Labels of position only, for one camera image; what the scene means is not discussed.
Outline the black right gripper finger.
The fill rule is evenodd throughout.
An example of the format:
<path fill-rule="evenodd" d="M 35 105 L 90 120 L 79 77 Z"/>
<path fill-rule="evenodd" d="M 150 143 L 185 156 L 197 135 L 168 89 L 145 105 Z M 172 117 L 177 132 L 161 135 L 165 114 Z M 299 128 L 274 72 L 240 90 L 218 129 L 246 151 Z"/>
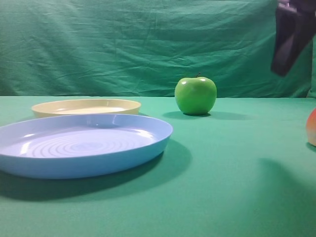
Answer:
<path fill-rule="evenodd" d="M 275 17 L 276 41 L 271 71 L 284 77 L 316 35 L 316 2 L 279 0 Z"/>

